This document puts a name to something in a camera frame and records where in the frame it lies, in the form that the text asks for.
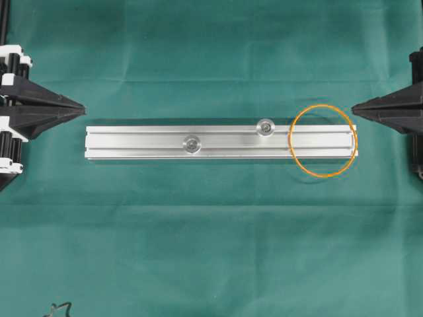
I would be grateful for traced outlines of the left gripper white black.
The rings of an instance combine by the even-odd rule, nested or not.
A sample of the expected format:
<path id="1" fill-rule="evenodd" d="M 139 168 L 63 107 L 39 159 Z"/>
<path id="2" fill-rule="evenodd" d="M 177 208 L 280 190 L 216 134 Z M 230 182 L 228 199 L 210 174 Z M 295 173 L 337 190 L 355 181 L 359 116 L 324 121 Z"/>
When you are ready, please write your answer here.
<path id="1" fill-rule="evenodd" d="M 1 189 L 23 172 L 22 144 L 85 115 L 85 107 L 28 80 L 32 59 L 20 45 L 1 46 Z M 29 106 L 17 106 L 17 102 Z"/>

